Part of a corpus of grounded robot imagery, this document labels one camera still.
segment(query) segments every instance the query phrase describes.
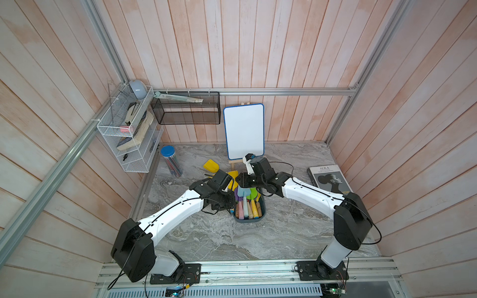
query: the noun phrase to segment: wooden wall panel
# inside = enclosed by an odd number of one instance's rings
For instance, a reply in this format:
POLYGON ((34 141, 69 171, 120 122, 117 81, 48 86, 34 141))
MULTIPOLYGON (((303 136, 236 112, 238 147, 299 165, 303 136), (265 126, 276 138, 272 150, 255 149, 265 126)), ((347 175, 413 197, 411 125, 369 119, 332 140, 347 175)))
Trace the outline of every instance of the wooden wall panel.
POLYGON ((476 17, 416 1, 330 145, 413 297, 477 292, 476 17))
MULTIPOLYGON (((0 230, 119 80, 81 3, 0 3, 0 230)), ((89 296, 140 180, 96 137, 0 270, 0 297, 89 296)))
MULTIPOLYGON (((170 88, 299 88, 354 85, 399 1, 96 2, 132 78, 170 88)), ((346 98, 227 96, 223 101, 222 107, 263 103, 268 141, 322 141, 346 98)), ((223 124, 165 128, 173 143, 225 141, 223 124)))

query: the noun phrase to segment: book cover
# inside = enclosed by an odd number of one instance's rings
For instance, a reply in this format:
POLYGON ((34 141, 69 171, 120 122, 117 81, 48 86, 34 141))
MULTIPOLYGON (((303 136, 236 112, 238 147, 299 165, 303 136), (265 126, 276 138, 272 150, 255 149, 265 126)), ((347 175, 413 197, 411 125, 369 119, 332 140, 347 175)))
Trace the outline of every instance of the book cover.
POLYGON ((343 195, 352 191, 337 164, 310 167, 308 175, 313 185, 318 188, 343 195))

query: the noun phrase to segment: mounting plate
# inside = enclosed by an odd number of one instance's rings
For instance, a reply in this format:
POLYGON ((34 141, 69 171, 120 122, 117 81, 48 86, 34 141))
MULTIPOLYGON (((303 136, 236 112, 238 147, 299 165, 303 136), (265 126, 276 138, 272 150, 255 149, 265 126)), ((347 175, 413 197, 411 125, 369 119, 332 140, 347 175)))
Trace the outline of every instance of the mounting plate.
POLYGON ((344 265, 344 262, 338 265, 334 272, 330 274, 329 278, 322 278, 318 275, 318 272, 315 268, 316 261, 299 261, 297 262, 297 271, 300 275, 300 280, 310 281, 310 280, 347 280, 349 279, 348 272, 344 265))
MULTIPOLYGON (((200 282, 200 264, 185 264, 184 265, 184 276, 186 277, 185 283, 199 283, 200 282)), ((162 274, 151 274, 151 285, 168 285, 168 284, 177 284, 172 277, 164 276, 162 274)))

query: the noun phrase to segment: white robot arm segment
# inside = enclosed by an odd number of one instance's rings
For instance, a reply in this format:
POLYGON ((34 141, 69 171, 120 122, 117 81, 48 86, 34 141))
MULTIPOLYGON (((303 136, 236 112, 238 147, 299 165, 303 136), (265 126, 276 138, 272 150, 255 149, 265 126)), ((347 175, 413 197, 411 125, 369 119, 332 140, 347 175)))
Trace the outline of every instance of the white robot arm segment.
POLYGON ((343 200, 343 195, 329 192, 327 192, 329 195, 324 195, 321 193, 325 192, 322 189, 309 185, 295 177, 289 178, 281 189, 284 197, 308 205, 331 219, 333 219, 334 207, 341 204, 343 200))
POLYGON ((184 219, 199 212, 204 206, 204 200, 194 190, 186 190, 184 194, 156 213, 141 219, 139 227, 146 233, 152 234, 154 246, 180 224, 184 219))

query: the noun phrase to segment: marble floor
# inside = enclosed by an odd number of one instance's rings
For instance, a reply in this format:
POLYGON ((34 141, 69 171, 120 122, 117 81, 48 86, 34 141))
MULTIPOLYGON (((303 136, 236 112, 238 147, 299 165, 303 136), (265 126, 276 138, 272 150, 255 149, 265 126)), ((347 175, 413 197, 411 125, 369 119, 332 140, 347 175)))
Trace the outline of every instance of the marble floor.
MULTIPOLYGON (((176 200, 192 182, 204 179, 208 172, 202 166, 208 159, 217 162, 222 170, 230 171, 225 145, 174 147, 184 174, 180 178, 171 176, 161 159, 143 217, 176 200)), ((308 167, 334 163, 324 143, 266 144, 265 155, 269 161, 294 165, 293 175, 308 183, 308 167)), ((291 173, 289 165, 275 163, 272 166, 276 172, 291 173)), ((245 166, 236 164, 235 169, 240 173, 245 171, 245 166)), ((237 223, 226 211, 216 215, 193 214, 167 234, 156 249, 172 249, 185 261, 316 258, 331 241, 333 221, 320 212, 276 195, 267 197, 265 202, 266 216, 252 224, 237 223)), ((363 245, 351 256, 374 257, 379 256, 379 252, 376 245, 363 245)))

